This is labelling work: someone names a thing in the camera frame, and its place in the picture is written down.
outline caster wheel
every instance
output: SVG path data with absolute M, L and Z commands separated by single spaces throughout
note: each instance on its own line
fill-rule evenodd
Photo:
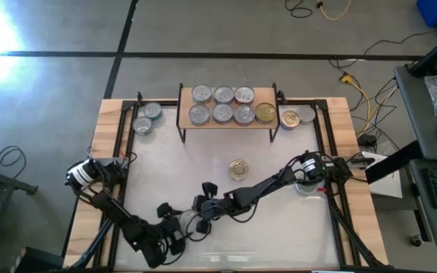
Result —
M 419 247 L 419 246 L 421 246 L 424 243 L 424 241 L 423 241 L 423 238 L 421 237 L 421 235 L 416 235 L 416 236 L 412 236 L 410 238 L 410 243 L 413 246 Z

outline concrete floor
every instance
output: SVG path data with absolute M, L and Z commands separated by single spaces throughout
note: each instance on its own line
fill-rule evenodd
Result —
M 303 4 L 314 10 L 313 16 L 294 19 L 283 1 L 141 0 L 126 51 L 361 55 L 379 39 L 400 40 L 430 30 L 414 0 L 353 0 L 347 15 L 335 22 L 322 17 L 315 4 Z M 328 13 L 338 14 L 345 4 L 330 1 L 325 6 Z M 129 7 L 130 0 L 0 0 L 0 52 L 115 52 Z M 437 35 L 427 34 L 403 45 L 379 45 L 370 54 L 421 55 L 436 44 Z M 19 145 L 28 158 L 19 178 L 39 185 L 35 196 L 13 196 L 2 219 L 0 265 L 9 266 L 25 246 L 61 254 L 75 200 L 62 180 L 66 168 L 85 156 L 113 61 L 0 57 L 0 149 Z M 393 77 L 393 67 L 405 63 L 358 61 L 347 71 L 372 96 Z M 287 96 L 345 96 L 352 106 L 359 94 L 339 83 L 340 76 L 320 60 L 124 58 L 112 98 L 134 98 L 138 91 L 146 98 L 176 97 L 179 83 L 276 82 Z M 398 109 L 380 127 L 404 146 L 414 134 L 400 95 L 395 93 L 390 103 Z M 363 105 L 353 115 L 364 117 L 365 112 Z M 437 271 L 434 244 L 415 248 L 406 243 L 407 236 L 418 233 L 412 212 L 379 210 L 378 217 L 392 265 Z

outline silver tin can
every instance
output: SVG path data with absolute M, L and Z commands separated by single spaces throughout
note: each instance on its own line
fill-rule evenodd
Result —
M 281 114 L 281 126 L 286 130 L 293 130 L 300 123 L 300 117 L 295 111 L 287 110 Z
M 235 181 L 242 181 L 249 174 L 249 165 L 242 160 L 236 159 L 228 166 L 228 175 Z
M 148 102 L 144 105 L 143 112 L 145 116 L 155 121 L 159 117 L 161 117 L 162 114 L 161 105 L 156 102 Z
M 212 115 L 218 124 L 227 124 L 234 117 L 234 109 L 228 104 L 220 103 L 213 108 Z
M 202 126 L 210 120 L 210 111 L 204 105 L 194 105 L 188 111 L 188 117 L 195 126 Z
M 212 100 L 212 88 L 206 84 L 198 84 L 191 90 L 193 101 L 199 104 L 206 104 Z
M 240 126 L 249 126 L 256 118 L 256 112 L 249 105 L 239 105 L 234 111 L 234 119 Z
M 315 110 L 308 105 L 300 106 L 297 109 L 297 114 L 300 117 L 300 123 L 302 125 L 311 124 L 316 118 Z
M 134 120 L 133 130 L 137 135 L 145 136 L 152 131 L 151 118 L 140 117 Z
M 213 93 L 213 98 L 217 103 L 231 103 L 234 96 L 234 90 L 228 86 L 219 86 L 215 88 L 215 92 Z
M 256 97 L 256 94 L 252 87 L 241 86 L 235 90 L 234 96 L 237 104 L 250 104 Z

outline yellow cable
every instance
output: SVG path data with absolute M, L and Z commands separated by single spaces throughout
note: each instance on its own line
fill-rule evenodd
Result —
M 385 103 L 385 101 L 387 101 L 388 97 L 386 96 L 384 99 L 382 99 L 379 103 L 379 105 L 377 105 L 377 107 L 374 109 L 373 113 L 370 115 L 370 117 L 367 119 L 367 122 L 363 125 L 362 129 L 360 129 L 359 132 L 357 132 L 357 135 L 363 133 L 369 126 L 370 121 L 374 118 L 374 116 L 376 115 L 377 111 L 382 107 L 382 105 Z
M 357 132 L 357 134 L 362 133 L 365 128 L 368 126 L 369 124 L 369 120 L 370 120 L 370 100 L 369 97 L 367 96 L 367 94 L 365 93 L 365 91 L 363 91 L 357 84 L 355 84 L 354 82 L 349 81 L 348 82 L 351 86 L 355 87 L 355 89 L 357 89 L 360 93 L 362 93 L 363 98 L 367 101 L 367 119 L 365 124 L 363 125 L 362 129 L 360 129 L 359 132 Z
M 325 16 L 326 19 L 328 19 L 328 20 L 338 20 L 338 19 L 342 18 L 345 15 L 345 13 L 347 12 L 348 8 L 350 7 L 351 2 L 352 2 L 352 0 L 348 0 L 347 7 L 343 10 L 343 12 L 338 17 L 335 17 L 335 18 L 331 18 L 328 15 L 326 15 L 325 11 L 323 10 L 323 6 L 322 5 L 319 6 L 319 10 L 322 11 L 323 16 Z

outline wooden table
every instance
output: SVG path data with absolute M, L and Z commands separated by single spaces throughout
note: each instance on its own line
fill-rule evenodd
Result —
M 355 137 L 354 126 L 350 117 L 350 112 L 346 98 L 317 98 L 326 99 L 329 107 L 330 120 L 332 123 L 335 143 L 338 155 L 343 157 L 352 156 L 359 152 L 357 138 Z M 118 130 L 119 118 L 121 115 L 121 99 L 102 100 L 99 118 L 97 120 L 94 133 L 91 154 L 95 158 L 111 158 L 115 144 L 115 137 Z M 329 142 L 324 125 L 324 119 L 320 117 L 320 127 L 322 128 L 323 142 L 325 150 L 329 151 Z M 126 126 L 124 127 L 121 151 L 125 150 L 127 135 L 130 128 L 130 115 L 127 116 Z M 353 171 L 355 177 L 365 177 L 363 171 Z M 388 263 L 385 254 L 382 235 L 379 230 L 376 212 L 370 196 L 369 185 L 356 180 L 349 180 L 346 183 L 346 191 L 351 210 L 351 217 L 354 222 L 355 231 L 359 234 L 362 241 L 372 251 L 378 260 Z M 83 251 L 90 245 L 99 229 L 101 212 L 83 202 L 78 202 L 77 210 L 74 215 L 71 235 L 65 254 L 64 266 L 72 265 L 76 262 Z M 107 264 L 108 242 L 110 234 L 105 240 L 104 255 L 102 264 Z M 341 230 L 342 241 L 345 248 L 347 263 L 351 264 L 351 252 L 348 245 L 347 235 Z

